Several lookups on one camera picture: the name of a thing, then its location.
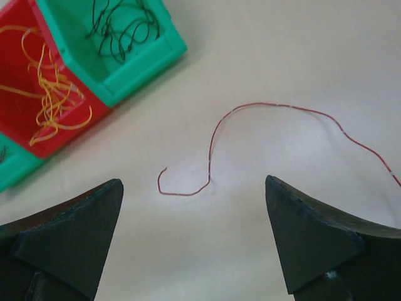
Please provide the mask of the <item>green plastic bin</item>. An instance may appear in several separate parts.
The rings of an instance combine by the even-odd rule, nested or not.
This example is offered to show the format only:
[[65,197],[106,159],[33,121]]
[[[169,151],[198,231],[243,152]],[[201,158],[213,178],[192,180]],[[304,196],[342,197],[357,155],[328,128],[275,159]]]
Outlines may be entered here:
[[1,192],[17,184],[43,163],[43,159],[1,134]]
[[65,65],[113,107],[187,47],[162,1],[37,1]]

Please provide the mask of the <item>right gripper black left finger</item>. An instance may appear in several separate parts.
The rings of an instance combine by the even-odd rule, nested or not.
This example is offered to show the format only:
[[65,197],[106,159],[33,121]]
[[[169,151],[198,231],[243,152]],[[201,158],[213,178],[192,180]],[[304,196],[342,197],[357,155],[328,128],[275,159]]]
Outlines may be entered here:
[[111,179],[1,225],[1,300],[94,300],[123,192]]

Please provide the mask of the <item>red plastic bin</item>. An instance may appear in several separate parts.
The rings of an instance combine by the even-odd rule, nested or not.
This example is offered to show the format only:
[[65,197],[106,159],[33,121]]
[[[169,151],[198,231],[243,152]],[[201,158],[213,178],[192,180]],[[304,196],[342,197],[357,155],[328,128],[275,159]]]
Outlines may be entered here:
[[110,111],[65,65],[37,1],[1,9],[1,133],[45,159]]

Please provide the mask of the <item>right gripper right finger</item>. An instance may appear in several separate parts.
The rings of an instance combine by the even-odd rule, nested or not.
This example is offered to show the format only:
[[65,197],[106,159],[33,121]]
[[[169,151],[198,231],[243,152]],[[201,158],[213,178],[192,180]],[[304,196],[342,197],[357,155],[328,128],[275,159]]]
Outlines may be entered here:
[[266,206],[295,300],[400,300],[400,230],[344,212],[274,176]]

